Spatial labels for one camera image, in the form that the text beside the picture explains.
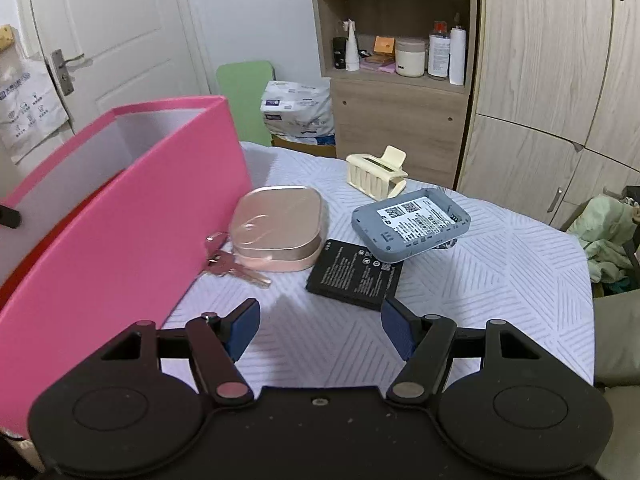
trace patterned tablecloth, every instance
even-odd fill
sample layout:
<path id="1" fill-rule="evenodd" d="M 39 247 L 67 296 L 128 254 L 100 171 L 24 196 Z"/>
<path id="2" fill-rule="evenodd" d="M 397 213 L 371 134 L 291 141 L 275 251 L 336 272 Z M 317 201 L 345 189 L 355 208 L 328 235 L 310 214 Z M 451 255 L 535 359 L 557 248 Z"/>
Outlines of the patterned tablecloth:
<path id="1" fill-rule="evenodd" d="M 329 237 L 360 244 L 351 213 L 370 199 L 346 183 L 346 163 L 243 143 L 255 187 L 304 185 L 330 208 Z M 409 181 L 407 191 L 428 187 Z M 452 249 L 405 261 L 397 297 L 416 314 L 441 314 L 459 326 L 508 320 L 585 380 L 593 381 L 594 336 L 586 258 L 576 238 L 497 205 L 449 191 L 472 218 Z M 246 298 L 262 309 L 260 330 L 238 368 L 254 391 L 271 386 L 356 386 L 386 391 L 403 366 L 380 314 L 305 290 L 310 270 L 271 274 L 265 290 L 231 277 L 202 276 L 167 320 L 182 327 L 202 312 L 226 316 Z M 456 359 L 449 382 L 477 370 Z M 193 384 L 184 362 L 162 369 Z"/>

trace bottle with red cap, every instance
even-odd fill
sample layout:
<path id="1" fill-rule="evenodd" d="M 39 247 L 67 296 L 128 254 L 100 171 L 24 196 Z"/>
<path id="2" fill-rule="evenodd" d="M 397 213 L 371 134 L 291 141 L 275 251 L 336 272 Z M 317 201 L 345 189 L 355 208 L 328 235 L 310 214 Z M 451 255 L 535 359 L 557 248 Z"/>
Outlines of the bottle with red cap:
<path id="1" fill-rule="evenodd" d="M 429 62 L 427 73 L 434 79 L 444 80 L 449 75 L 450 38 L 447 22 L 435 22 L 429 36 Z"/>

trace pink storage box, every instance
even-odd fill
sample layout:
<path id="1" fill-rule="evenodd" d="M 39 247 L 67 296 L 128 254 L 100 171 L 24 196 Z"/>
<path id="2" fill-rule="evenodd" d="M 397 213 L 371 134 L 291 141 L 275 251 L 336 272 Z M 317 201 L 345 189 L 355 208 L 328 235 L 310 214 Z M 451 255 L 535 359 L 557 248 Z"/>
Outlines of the pink storage box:
<path id="1" fill-rule="evenodd" d="M 225 98 L 115 108 L 45 160 L 4 204 L 0 283 L 86 197 L 0 311 L 0 426 L 131 323 L 161 326 L 198 276 L 204 240 L 251 187 Z"/>

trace green board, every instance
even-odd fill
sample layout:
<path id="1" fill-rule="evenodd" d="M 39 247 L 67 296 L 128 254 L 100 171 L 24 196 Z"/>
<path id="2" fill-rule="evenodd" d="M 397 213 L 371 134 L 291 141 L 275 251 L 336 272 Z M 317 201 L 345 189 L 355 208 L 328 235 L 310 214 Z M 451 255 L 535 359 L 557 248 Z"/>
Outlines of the green board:
<path id="1" fill-rule="evenodd" d="M 262 120 L 260 101 L 267 83 L 274 79 L 268 61 L 222 65 L 216 72 L 220 93 L 229 99 L 240 140 L 271 146 L 271 134 Z"/>

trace pink compact case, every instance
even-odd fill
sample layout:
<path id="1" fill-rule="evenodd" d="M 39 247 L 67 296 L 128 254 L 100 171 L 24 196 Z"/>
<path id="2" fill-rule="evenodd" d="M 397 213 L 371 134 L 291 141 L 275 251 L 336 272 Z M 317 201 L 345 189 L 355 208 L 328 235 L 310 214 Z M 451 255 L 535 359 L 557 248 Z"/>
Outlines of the pink compact case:
<path id="1" fill-rule="evenodd" d="M 240 199 L 229 226 L 236 261 L 265 272 L 308 269 L 326 238 L 325 209 L 320 193 L 310 187 L 253 190 Z"/>

